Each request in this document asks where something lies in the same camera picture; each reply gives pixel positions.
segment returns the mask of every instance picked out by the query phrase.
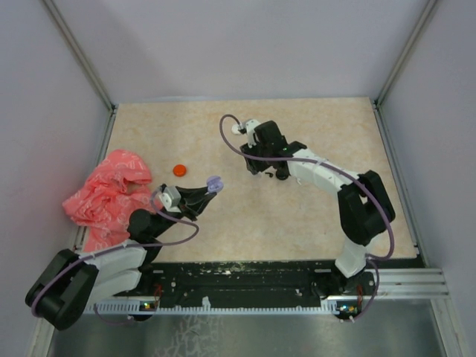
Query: orange cap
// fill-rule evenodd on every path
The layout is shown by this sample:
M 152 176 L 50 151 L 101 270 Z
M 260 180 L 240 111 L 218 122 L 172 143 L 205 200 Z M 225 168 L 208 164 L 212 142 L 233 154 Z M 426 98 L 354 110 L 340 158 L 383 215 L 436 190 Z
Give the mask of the orange cap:
M 178 164 L 173 168 L 173 174 L 175 176 L 182 177 L 182 176 L 185 176 L 186 173 L 187 173 L 187 168 L 182 164 Z

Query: crumpled fabric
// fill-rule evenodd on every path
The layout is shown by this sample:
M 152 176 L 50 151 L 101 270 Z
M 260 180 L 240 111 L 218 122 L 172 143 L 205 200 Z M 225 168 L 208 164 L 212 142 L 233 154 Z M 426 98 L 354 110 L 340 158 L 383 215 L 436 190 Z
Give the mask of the crumpled fabric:
M 127 227 L 134 210 L 153 212 L 149 203 L 152 182 L 147 165 L 137 154 L 115 150 L 97 166 L 84 187 L 62 203 L 78 225 L 90 227 L 84 251 L 121 244 L 129 238 Z

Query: metal frame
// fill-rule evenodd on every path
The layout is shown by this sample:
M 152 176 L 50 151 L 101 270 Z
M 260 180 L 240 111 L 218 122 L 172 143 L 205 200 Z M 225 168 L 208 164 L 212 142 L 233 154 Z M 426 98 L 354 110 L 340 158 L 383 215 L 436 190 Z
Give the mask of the metal frame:
M 53 0 L 40 1 L 45 6 L 46 12 L 50 16 L 51 21 L 57 26 L 59 33 L 65 40 L 66 46 L 70 49 L 71 54 L 75 58 L 77 64 L 83 70 L 83 73 L 86 75 L 86 78 L 91 84 L 91 87 L 101 98 L 106 108 L 109 111 L 112 111 L 114 108 L 114 104 L 111 101 L 111 98 L 106 90 L 106 87 L 104 86 L 104 83 L 99 78 L 99 75 L 94 69 L 94 66 L 91 64 L 91 62 L 88 61 L 88 57 L 84 54 L 83 49 L 81 48 L 73 33 L 69 29 L 69 26 L 64 20 L 57 5 L 54 3 Z
M 438 268 L 411 268 L 411 269 L 381 269 L 380 287 L 377 300 L 449 300 L 449 291 L 443 276 Z M 155 311 L 141 311 L 139 307 L 144 302 L 154 301 L 153 296 L 113 297 L 97 304 L 98 312 L 104 315 L 328 315 L 336 311 L 338 301 L 357 300 L 352 295 L 331 295 L 321 301 L 321 307 L 297 308 L 251 308 L 251 309 L 215 309 L 209 303 L 202 307 L 176 306 L 175 308 L 159 308 Z M 85 314 L 94 314 L 90 307 Z
M 392 71 L 388 76 L 385 84 L 380 91 L 380 94 L 376 100 L 376 107 L 381 108 L 385 99 L 388 96 L 392 85 L 396 82 L 399 74 L 402 72 L 403 68 L 405 67 L 405 63 L 410 58 L 410 55 L 413 53 L 416 43 L 418 42 L 419 38 L 425 31 L 426 27 L 431 21 L 431 18 L 435 14 L 437 10 L 437 6 L 440 3 L 440 0 L 428 0 L 425 7 L 423 8 L 422 14 L 420 15 L 417 24 L 415 25 L 413 31 L 411 32 L 410 37 L 408 37 L 405 47 L 403 48 L 402 52 L 399 55 L 399 58 L 393 65 Z
M 64 20 L 60 10 L 54 3 L 54 0 L 40 0 L 45 6 L 48 15 L 52 22 L 57 26 L 59 33 L 65 40 L 66 45 L 70 49 L 77 64 L 81 67 L 84 74 L 88 78 L 91 87 L 96 91 L 97 95 L 103 101 L 103 104 L 110 111 L 109 121 L 106 125 L 104 132 L 103 142 L 100 151 L 97 156 L 96 164 L 98 164 L 105 156 L 109 139 L 112 133 L 112 127 L 115 122 L 115 116 L 117 113 L 117 107 L 112 102 L 106 87 L 100 80 L 94 66 L 89 62 L 83 49 L 78 44 L 73 33 L 71 32 L 68 24 Z M 408 222 L 408 227 L 411 232 L 412 239 L 418 252 L 421 253 L 421 257 L 428 265 L 428 261 L 425 255 L 425 249 L 422 246 L 419 228 L 416 220 L 414 219 L 414 210 L 411 206 L 411 200 L 408 197 L 408 191 L 406 190 L 405 180 L 402 177 L 402 170 L 399 166 L 393 144 L 390 139 L 385 118 L 382 113 L 382 106 L 385 103 L 387 96 L 390 93 L 393 84 L 399 77 L 399 74 L 405 67 L 405 63 L 413 53 L 413 50 L 421 37 L 423 31 L 431 21 L 431 17 L 434 15 L 437 5 L 440 2 L 438 0 L 428 0 L 423 12 L 409 36 L 402 53 L 399 55 L 387 81 L 382 87 L 378 98 L 373 104 L 374 114 L 376 116 L 376 122 L 379 126 L 379 131 L 385 146 L 385 151 L 390 162 L 390 168 L 392 169 L 393 176 L 396 181 L 396 186 L 399 192 L 399 197 L 402 202 L 405 218 Z M 74 232 L 74 237 L 71 239 L 71 247 L 80 247 L 83 244 L 83 239 L 86 234 L 85 228 L 79 228 Z M 443 341 L 443 345 L 448 356 L 470 356 L 469 348 L 464 340 L 463 329 L 457 317 L 457 313 L 454 310 L 451 299 L 449 297 L 448 287 L 446 285 L 443 273 L 438 268 L 382 268 L 380 270 L 381 286 L 379 293 L 376 297 L 377 300 L 384 299 L 426 299 L 430 300 L 434 310 L 434 317 L 440 331 L 440 336 Z M 328 302 L 325 303 L 322 308 L 308 308 L 308 309 L 293 309 L 292 313 L 296 312 L 303 314 L 322 314 L 332 313 L 335 308 L 335 303 L 342 299 L 350 299 L 352 297 L 329 297 Z M 117 297 L 108 301 L 104 301 L 99 304 L 99 311 L 101 314 L 110 313 L 130 313 L 135 311 L 137 313 L 137 305 L 141 300 L 151 300 L 153 297 Z M 201 313 L 248 313 L 248 314 L 263 314 L 263 313 L 290 313 L 287 309 L 270 309 L 264 311 L 261 309 L 240 309 L 239 311 L 225 311 L 222 309 L 211 309 L 204 306 L 202 309 L 158 309 L 154 312 L 157 315 L 183 315 L 183 314 L 201 314 Z M 33 343 L 30 346 L 28 356 L 46 356 L 50 347 L 54 328 L 45 320 L 40 319 L 36 325 L 35 333 L 33 336 Z

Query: beige floor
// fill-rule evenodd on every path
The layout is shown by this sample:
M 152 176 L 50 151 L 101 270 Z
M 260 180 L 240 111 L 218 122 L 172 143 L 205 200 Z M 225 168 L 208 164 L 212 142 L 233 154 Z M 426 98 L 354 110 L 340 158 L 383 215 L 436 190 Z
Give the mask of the beige floor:
M 121 104 L 108 151 L 127 149 L 149 165 L 154 182 L 201 187 L 219 175 L 225 189 L 199 217 L 200 234 L 191 242 L 166 247 L 157 261 L 332 259 L 341 251 L 337 202 L 310 184 L 252 176 L 245 161 L 219 136 L 225 113 L 240 120 L 274 120 L 288 141 L 300 141 L 331 162 L 360 173 L 380 174 L 395 207 L 394 257 L 415 257 L 413 243 L 368 98 L 235 100 Z M 245 137 L 228 137 L 237 147 Z M 172 174 L 176 164 L 185 177 Z M 186 237 L 192 228 L 175 225 L 162 241 Z M 388 237 L 374 239 L 372 252 L 386 254 Z

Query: white wall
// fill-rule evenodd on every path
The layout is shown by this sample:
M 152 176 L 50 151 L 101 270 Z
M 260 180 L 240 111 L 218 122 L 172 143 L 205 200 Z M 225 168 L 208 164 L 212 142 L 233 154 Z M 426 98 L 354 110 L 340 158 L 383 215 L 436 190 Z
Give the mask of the white wall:
M 25 295 L 74 225 L 61 202 L 98 151 L 106 108 L 40 1 L 0 3 L 0 354 L 24 356 Z
M 376 97 L 425 0 L 56 0 L 116 103 Z
M 384 105 L 429 260 L 476 352 L 476 1 L 442 1 Z

